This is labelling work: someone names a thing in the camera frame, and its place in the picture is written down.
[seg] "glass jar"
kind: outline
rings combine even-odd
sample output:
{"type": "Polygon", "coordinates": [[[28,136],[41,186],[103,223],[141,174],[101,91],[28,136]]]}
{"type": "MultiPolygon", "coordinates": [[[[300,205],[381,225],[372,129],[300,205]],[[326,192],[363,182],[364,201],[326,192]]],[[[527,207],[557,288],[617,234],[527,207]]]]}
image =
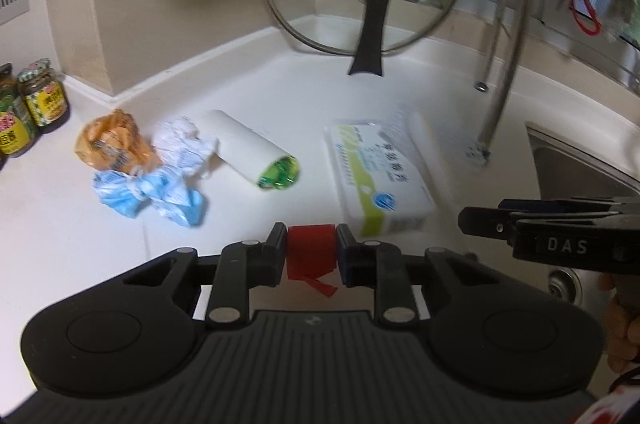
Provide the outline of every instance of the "glass jar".
{"type": "Polygon", "coordinates": [[[49,58],[40,59],[21,71],[18,83],[41,133],[57,130],[68,121],[71,110],[49,58]]]}
{"type": "Polygon", "coordinates": [[[0,151],[8,157],[18,157],[36,142],[38,129],[12,70],[11,63],[0,66],[0,151]]]}

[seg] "crumpled tissue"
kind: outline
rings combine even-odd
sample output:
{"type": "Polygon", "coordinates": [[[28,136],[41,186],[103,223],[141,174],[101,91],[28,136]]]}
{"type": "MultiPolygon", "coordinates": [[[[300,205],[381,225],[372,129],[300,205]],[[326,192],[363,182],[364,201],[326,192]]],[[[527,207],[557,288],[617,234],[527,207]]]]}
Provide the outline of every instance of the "crumpled tissue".
{"type": "Polygon", "coordinates": [[[198,128],[187,117],[162,123],[151,141],[162,162],[178,168],[185,177],[206,171],[207,162],[216,152],[218,140],[200,140],[198,128]]]}
{"type": "Polygon", "coordinates": [[[183,227],[200,223],[202,195],[187,188],[179,169],[162,166],[142,176],[119,171],[98,171],[93,188],[101,203],[127,218],[135,218],[147,200],[161,216],[183,227]]]}

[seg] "black gripper handle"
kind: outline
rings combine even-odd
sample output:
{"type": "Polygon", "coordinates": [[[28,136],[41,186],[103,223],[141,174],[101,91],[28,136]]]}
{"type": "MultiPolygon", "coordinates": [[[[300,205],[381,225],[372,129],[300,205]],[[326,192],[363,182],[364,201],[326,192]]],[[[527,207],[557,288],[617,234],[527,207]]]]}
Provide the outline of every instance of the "black gripper handle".
{"type": "Polygon", "coordinates": [[[382,75],[382,36],[389,0],[365,0],[364,24],[349,75],[382,75]]]}

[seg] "red scissors handle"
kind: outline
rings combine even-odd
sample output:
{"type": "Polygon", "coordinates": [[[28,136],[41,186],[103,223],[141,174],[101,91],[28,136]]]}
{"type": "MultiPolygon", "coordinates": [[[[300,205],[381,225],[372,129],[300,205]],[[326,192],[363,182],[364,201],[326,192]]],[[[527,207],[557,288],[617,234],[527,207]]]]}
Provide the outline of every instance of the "red scissors handle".
{"type": "Polygon", "coordinates": [[[575,0],[571,0],[571,2],[572,2],[571,10],[572,10],[572,13],[574,14],[575,22],[578,24],[578,27],[580,27],[582,32],[584,32],[587,36],[597,36],[598,34],[600,34],[601,25],[596,17],[596,11],[593,8],[593,5],[591,5],[591,2],[589,0],[582,0],[582,2],[584,3],[584,6],[587,8],[587,12],[589,13],[589,18],[593,22],[592,28],[589,28],[584,23],[582,23],[582,16],[580,16],[580,14],[578,13],[575,7],[576,5],[575,0]]]}

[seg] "hand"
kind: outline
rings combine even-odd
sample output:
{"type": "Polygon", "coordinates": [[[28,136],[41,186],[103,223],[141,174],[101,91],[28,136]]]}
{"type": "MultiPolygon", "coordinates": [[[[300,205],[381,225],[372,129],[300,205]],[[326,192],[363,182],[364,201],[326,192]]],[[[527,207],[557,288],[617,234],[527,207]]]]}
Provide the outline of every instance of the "hand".
{"type": "MultiPolygon", "coordinates": [[[[613,290],[616,285],[611,274],[598,278],[600,290],[613,290]]],[[[604,314],[607,327],[607,363],[612,372],[622,374],[631,360],[640,352],[640,318],[631,321],[628,312],[620,306],[618,296],[614,296],[604,314]]]]}

